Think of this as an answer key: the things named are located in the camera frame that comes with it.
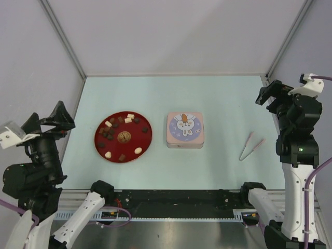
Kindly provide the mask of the pink cat paw tongs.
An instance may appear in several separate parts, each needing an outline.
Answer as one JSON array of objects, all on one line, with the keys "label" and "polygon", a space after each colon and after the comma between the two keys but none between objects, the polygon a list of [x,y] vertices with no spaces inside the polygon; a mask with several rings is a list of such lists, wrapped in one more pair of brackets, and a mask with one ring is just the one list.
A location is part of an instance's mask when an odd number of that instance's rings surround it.
[{"label": "pink cat paw tongs", "polygon": [[249,157],[252,153],[254,153],[261,145],[263,145],[266,139],[260,139],[255,145],[252,143],[254,137],[254,131],[250,132],[243,147],[239,154],[239,161],[244,161],[247,157]]}]

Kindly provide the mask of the white heart chocolate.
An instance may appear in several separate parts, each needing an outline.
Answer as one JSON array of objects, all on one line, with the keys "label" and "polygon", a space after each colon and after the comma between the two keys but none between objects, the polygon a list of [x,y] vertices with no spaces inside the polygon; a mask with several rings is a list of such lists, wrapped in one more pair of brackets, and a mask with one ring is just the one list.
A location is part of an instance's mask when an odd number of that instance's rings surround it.
[{"label": "white heart chocolate", "polygon": [[106,154],[105,154],[105,158],[109,159],[112,157],[112,153],[110,151],[108,151]]}]

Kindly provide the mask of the white ridged chocolate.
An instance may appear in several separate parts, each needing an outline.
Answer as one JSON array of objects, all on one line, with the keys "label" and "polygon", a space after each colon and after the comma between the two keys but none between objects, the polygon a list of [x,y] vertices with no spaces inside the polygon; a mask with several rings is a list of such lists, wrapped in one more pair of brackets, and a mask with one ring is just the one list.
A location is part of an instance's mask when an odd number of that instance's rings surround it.
[{"label": "white ridged chocolate", "polygon": [[111,126],[112,126],[112,124],[111,124],[110,122],[108,122],[108,121],[105,122],[105,125],[106,125],[107,127],[111,127]]}]

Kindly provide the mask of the brown layered chocolate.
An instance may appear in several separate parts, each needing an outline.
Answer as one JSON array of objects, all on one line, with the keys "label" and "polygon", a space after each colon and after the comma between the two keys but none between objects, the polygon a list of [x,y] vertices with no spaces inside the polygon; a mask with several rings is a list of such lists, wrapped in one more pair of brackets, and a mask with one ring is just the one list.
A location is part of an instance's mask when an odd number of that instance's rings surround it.
[{"label": "brown layered chocolate", "polygon": [[120,161],[124,161],[125,158],[126,158],[125,155],[121,155],[121,156],[119,157],[119,160],[120,160]]}]

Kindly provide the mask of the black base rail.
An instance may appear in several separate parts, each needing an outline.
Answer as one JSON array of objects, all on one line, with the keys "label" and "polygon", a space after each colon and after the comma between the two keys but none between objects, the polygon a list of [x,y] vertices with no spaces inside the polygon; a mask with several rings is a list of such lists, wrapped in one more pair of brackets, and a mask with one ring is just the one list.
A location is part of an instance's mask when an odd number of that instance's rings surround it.
[{"label": "black base rail", "polygon": [[234,211],[253,210],[248,198],[231,190],[119,190],[120,201],[134,219],[221,220]]}]

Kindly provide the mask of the red round plate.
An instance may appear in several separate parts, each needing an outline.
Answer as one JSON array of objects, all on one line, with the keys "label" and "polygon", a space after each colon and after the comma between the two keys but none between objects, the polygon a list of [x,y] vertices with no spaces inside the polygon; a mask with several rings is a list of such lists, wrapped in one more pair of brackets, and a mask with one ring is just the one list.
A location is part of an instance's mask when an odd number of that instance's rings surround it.
[{"label": "red round plate", "polygon": [[[127,114],[134,114],[130,123],[125,123]],[[106,121],[110,122],[112,126],[107,127]],[[147,132],[142,131],[144,127],[148,128]],[[100,128],[104,128],[103,133],[99,133]],[[143,115],[131,111],[121,111],[101,121],[94,135],[94,146],[98,154],[108,162],[127,163],[141,157],[149,149],[152,140],[152,126]],[[142,152],[135,154],[134,150],[138,147],[142,148]],[[108,151],[112,153],[112,157],[109,159],[105,158]],[[119,160],[121,155],[125,155],[124,161]]]}]

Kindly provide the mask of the white oval chocolate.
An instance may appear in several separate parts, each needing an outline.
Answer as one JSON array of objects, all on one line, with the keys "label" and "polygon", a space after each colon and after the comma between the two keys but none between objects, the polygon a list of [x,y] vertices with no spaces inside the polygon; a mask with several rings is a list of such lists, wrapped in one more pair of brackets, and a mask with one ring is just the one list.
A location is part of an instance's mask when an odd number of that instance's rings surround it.
[{"label": "white oval chocolate", "polygon": [[135,154],[140,154],[142,152],[142,148],[138,147],[134,150]]}]

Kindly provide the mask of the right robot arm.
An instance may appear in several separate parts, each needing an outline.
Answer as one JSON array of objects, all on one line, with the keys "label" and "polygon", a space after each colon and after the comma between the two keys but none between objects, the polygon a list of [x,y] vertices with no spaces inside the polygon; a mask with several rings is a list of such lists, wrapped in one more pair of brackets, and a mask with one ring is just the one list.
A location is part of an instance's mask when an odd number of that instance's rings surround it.
[{"label": "right robot arm", "polygon": [[276,115],[279,135],[275,150],[280,157],[285,180],[285,210],[272,202],[264,185],[246,182],[240,204],[255,208],[264,225],[267,248],[326,248],[319,239],[314,219],[314,185],[318,172],[331,160],[319,163],[319,146],[312,132],[322,114],[317,97],[324,88],[324,76],[302,74],[300,87],[274,80],[262,87],[256,104],[274,100],[267,110]]}]

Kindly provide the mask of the metal tin lid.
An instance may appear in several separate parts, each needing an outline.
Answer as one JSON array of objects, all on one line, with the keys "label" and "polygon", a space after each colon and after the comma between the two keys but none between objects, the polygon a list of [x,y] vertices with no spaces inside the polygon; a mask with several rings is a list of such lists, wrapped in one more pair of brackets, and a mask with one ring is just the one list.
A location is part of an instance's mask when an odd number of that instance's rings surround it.
[{"label": "metal tin lid", "polygon": [[166,142],[205,141],[203,115],[200,112],[171,112],[167,116]]}]

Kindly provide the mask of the metal tin box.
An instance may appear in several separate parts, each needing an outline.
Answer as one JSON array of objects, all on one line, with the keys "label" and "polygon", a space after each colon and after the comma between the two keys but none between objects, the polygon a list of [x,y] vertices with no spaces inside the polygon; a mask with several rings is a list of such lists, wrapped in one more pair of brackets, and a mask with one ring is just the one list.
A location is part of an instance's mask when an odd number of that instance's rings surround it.
[{"label": "metal tin box", "polygon": [[203,147],[204,143],[198,143],[194,141],[177,141],[175,143],[169,143],[167,142],[168,148],[174,148],[174,149],[201,149]]}]

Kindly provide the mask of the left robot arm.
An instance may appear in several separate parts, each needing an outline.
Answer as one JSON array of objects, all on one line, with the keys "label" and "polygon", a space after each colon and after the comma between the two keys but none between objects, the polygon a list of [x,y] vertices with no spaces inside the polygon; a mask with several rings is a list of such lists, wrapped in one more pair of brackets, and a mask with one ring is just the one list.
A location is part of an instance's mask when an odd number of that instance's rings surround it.
[{"label": "left robot arm", "polygon": [[102,180],[94,182],[85,200],[55,233],[51,225],[67,178],[63,174],[56,141],[75,127],[74,120],[59,101],[49,117],[33,113],[19,126],[13,121],[1,125],[1,148],[24,147],[30,163],[10,165],[3,174],[3,193],[18,201],[1,205],[20,214],[6,248],[71,248],[93,215],[115,201],[114,187]]}]

